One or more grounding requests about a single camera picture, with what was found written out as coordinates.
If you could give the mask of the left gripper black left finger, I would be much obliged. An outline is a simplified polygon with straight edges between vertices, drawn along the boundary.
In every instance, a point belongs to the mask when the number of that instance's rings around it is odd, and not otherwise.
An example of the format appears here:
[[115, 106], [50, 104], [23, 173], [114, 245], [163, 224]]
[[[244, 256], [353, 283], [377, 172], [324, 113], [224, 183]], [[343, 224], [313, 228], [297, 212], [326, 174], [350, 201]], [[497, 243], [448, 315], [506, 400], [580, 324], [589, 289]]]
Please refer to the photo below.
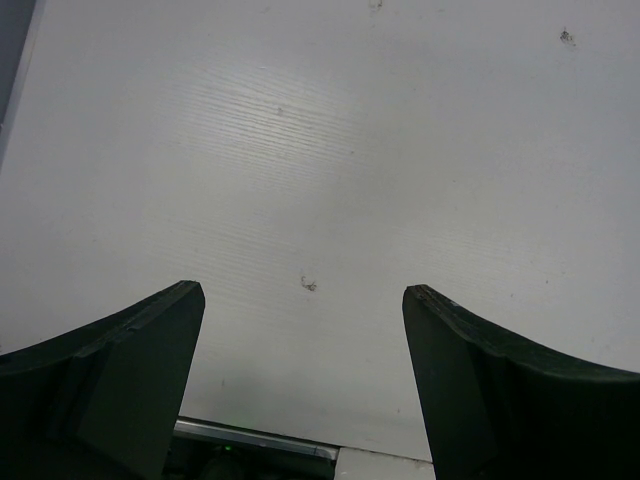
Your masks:
[[160, 478], [204, 310], [180, 281], [2, 355], [2, 478]]

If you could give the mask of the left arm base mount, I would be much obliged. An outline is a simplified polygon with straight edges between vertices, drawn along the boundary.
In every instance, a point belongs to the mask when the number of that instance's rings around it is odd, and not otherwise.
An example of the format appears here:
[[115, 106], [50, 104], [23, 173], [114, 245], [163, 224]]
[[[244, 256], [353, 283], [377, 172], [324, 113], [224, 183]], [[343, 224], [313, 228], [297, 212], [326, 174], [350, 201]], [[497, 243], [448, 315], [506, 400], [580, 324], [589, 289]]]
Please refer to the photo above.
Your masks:
[[163, 479], [332, 479], [334, 445], [180, 417]]

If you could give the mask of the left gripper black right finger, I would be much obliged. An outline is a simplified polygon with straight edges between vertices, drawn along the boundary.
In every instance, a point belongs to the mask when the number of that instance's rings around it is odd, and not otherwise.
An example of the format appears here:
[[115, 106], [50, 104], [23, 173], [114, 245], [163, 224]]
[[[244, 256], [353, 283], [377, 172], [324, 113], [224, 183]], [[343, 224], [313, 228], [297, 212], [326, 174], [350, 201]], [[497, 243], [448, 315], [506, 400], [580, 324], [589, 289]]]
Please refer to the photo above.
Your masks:
[[639, 377], [531, 341], [426, 285], [402, 311], [439, 479], [635, 479]]

